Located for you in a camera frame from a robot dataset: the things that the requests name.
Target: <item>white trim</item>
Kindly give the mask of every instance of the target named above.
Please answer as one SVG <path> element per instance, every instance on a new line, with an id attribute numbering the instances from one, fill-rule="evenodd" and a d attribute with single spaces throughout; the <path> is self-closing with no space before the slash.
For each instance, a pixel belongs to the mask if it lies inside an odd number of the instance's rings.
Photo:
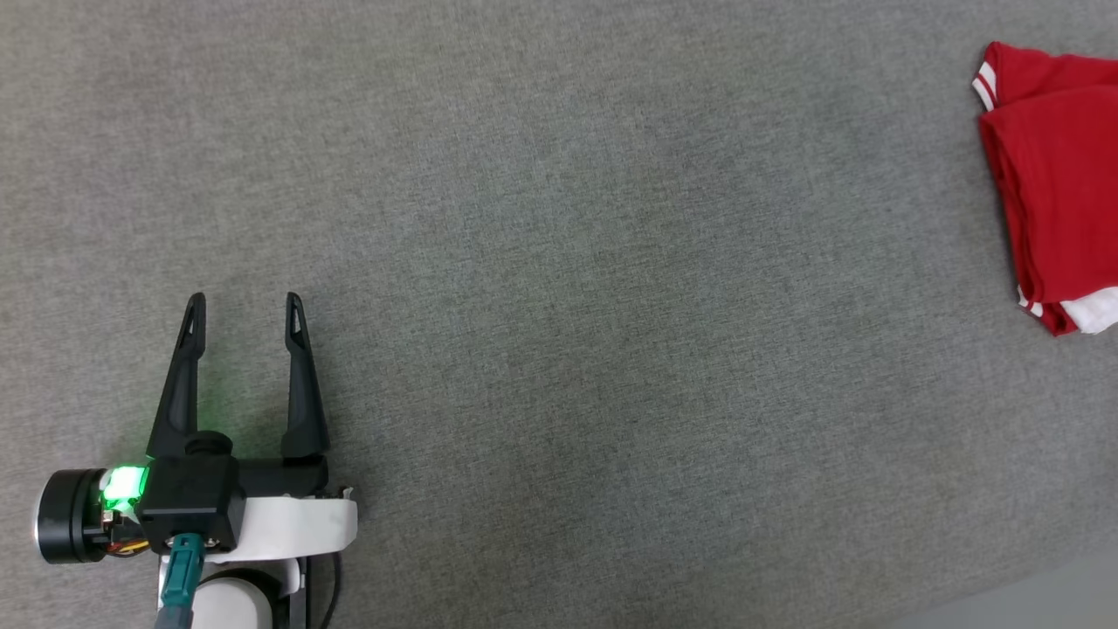
<path id="1" fill-rule="evenodd" d="M 989 92 L 982 84 L 982 79 L 975 78 L 970 86 L 975 88 L 975 92 L 978 92 L 978 97 L 982 98 L 982 104 L 986 105 L 986 111 L 994 111 L 994 101 L 989 98 Z"/>
<path id="2" fill-rule="evenodd" d="M 997 76 L 994 74 L 994 68 L 991 67 L 989 61 L 983 61 L 982 67 L 978 68 L 978 74 L 986 79 L 986 85 L 989 85 L 991 94 L 997 98 Z"/>

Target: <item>robotic arm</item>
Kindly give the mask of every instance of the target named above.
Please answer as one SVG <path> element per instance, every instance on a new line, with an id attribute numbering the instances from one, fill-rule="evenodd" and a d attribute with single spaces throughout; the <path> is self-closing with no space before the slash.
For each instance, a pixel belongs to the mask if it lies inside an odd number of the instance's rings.
<path id="1" fill-rule="evenodd" d="M 148 465 L 55 473 L 36 517 L 42 557 L 85 563 L 159 554 L 157 629 L 310 629 L 311 557 L 329 555 L 334 595 L 325 627 L 340 589 L 339 552 L 357 536 L 357 504 L 351 489 L 328 488 L 330 437 L 295 293 L 287 293 L 284 336 L 291 385 L 281 456 L 238 460 L 228 437 L 198 431 L 206 297 L 191 296 Z"/>

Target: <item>red cloth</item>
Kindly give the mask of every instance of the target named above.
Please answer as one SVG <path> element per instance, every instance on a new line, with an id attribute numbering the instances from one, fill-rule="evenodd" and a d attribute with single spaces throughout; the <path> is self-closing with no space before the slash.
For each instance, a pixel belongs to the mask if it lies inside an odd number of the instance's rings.
<path id="1" fill-rule="evenodd" d="M 994 42 L 975 88 L 1026 306 L 1074 332 L 1060 302 L 1118 285 L 1118 61 Z"/>

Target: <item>cable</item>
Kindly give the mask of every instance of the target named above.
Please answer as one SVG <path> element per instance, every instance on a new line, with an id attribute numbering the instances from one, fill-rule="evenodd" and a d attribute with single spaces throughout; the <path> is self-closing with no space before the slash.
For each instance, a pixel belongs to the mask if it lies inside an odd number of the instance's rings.
<path id="1" fill-rule="evenodd" d="M 326 606 L 326 613 L 322 617 L 319 629 L 330 627 L 330 619 L 334 617 L 334 608 L 338 607 L 338 598 L 342 593 L 342 555 L 341 553 L 331 553 L 330 557 L 334 560 L 334 593 L 330 595 L 330 604 Z"/>

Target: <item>gray carpet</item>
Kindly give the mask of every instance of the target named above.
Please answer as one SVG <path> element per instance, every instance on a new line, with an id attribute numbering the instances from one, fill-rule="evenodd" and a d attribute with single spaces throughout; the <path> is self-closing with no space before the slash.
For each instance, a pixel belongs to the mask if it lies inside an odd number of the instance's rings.
<path id="1" fill-rule="evenodd" d="M 17 0 L 0 9 L 0 623 L 51 470 L 278 444 L 302 294 L 357 485 L 335 628 L 851 627 L 1118 543 L 1118 334 L 1016 306 L 969 82 L 1106 0 Z"/>

